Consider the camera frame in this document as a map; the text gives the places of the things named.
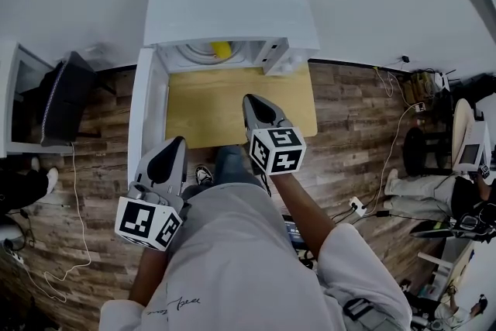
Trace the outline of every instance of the light wood tabletop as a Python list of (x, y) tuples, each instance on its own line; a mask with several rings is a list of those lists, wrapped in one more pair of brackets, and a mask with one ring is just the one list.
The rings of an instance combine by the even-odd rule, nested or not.
[(317, 134), (307, 63), (286, 76), (265, 76), (259, 67), (172, 74), (169, 89), (166, 138), (183, 136), (189, 148), (245, 143), (245, 94), (279, 106), (303, 136)]

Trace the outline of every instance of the black shirt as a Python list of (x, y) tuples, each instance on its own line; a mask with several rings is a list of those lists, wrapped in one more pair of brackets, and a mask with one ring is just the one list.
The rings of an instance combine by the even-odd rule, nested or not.
[[(491, 194), (488, 201), (496, 203), (496, 179), (494, 179), (491, 187)], [(482, 201), (477, 184), (462, 177), (456, 178), (453, 196), (451, 197), (453, 218), (460, 219), (468, 212), (472, 212), (474, 207)]]

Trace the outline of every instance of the black chair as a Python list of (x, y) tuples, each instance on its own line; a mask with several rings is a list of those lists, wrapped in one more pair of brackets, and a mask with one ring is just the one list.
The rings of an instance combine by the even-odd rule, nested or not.
[(99, 86), (115, 95), (103, 84), (88, 63), (75, 51), (40, 84), (38, 123), (44, 147), (74, 142), (77, 136), (99, 138), (100, 133), (80, 133), (79, 125), (91, 90)]

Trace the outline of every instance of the beige pants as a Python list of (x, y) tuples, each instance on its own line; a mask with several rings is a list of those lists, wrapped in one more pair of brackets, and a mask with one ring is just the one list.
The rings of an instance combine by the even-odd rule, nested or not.
[(452, 215), (451, 197), (455, 187), (455, 176), (430, 175), (409, 181), (395, 179), (387, 195), (393, 195), (393, 211), (412, 216), (439, 217)]

